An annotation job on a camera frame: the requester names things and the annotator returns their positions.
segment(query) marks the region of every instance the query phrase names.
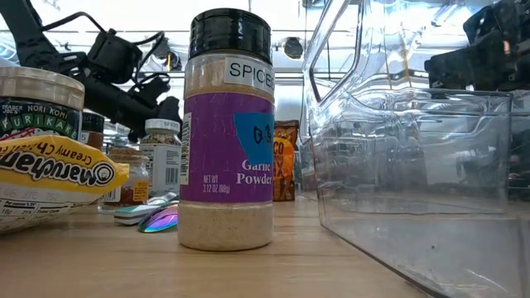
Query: black lid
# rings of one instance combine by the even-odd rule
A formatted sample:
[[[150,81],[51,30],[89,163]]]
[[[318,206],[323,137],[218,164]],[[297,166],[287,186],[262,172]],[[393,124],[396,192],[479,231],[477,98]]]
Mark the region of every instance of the black lid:
[[[217,8],[191,21],[190,59],[211,50],[245,50],[271,62],[271,27],[251,12]]]
[[[81,130],[103,133],[104,126],[105,119],[102,116],[83,112],[83,124],[81,125]]]

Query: wooden table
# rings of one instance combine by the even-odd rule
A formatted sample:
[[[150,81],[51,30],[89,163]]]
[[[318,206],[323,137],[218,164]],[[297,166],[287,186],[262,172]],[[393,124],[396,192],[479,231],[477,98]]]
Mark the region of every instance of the wooden table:
[[[143,234],[94,206],[0,236],[0,296],[426,297],[322,228],[316,202],[276,203],[274,242],[247,252],[199,252],[176,231]]]

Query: spice bottle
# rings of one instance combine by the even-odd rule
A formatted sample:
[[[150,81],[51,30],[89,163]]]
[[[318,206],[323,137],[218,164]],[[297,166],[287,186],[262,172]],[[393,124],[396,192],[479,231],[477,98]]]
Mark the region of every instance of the spice bottle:
[[[191,23],[185,69],[179,242],[235,251],[272,241],[271,29],[237,9]]]
[[[166,195],[170,191],[178,194],[181,140],[177,134],[181,125],[177,121],[149,119],[145,129],[147,135],[140,141],[140,151],[149,157],[149,195]]]
[[[149,158],[138,150],[111,148],[108,155],[117,163],[129,164],[129,179],[121,187],[99,198],[98,210],[111,214],[115,209],[143,204],[149,198]]]
[[[103,147],[103,130],[105,119],[95,113],[83,112],[83,122],[81,124],[81,134],[79,141],[101,150]]]

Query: snack bag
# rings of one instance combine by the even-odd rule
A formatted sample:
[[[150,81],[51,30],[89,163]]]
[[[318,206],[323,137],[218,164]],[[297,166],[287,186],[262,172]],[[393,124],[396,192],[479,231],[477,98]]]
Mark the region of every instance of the snack bag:
[[[128,179],[128,165],[68,137],[0,142],[0,233],[55,219]]]
[[[276,121],[274,123],[274,201],[295,199],[295,144],[298,136],[298,121]]]

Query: black machinery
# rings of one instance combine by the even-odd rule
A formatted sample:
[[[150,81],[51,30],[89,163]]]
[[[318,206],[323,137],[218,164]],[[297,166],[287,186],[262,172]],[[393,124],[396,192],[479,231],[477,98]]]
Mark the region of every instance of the black machinery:
[[[149,56],[164,41],[164,32],[145,41],[130,42],[116,36],[116,31],[105,31],[91,16],[77,12],[58,22],[43,26],[30,0],[0,0],[0,13],[6,21],[17,45],[21,66],[49,70],[84,84],[84,106],[131,128],[128,138],[136,142],[145,135],[144,123],[150,118],[165,118],[179,122],[179,99],[168,97],[160,104],[157,98],[170,89],[169,75],[150,74],[140,78],[140,69]],[[89,53],[59,51],[48,41],[48,31],[74,20],[87,17],[100,30]],[[137,46],[155,41],[144,56]],[[113,84],[130,79],[134,86],[123,91]]]

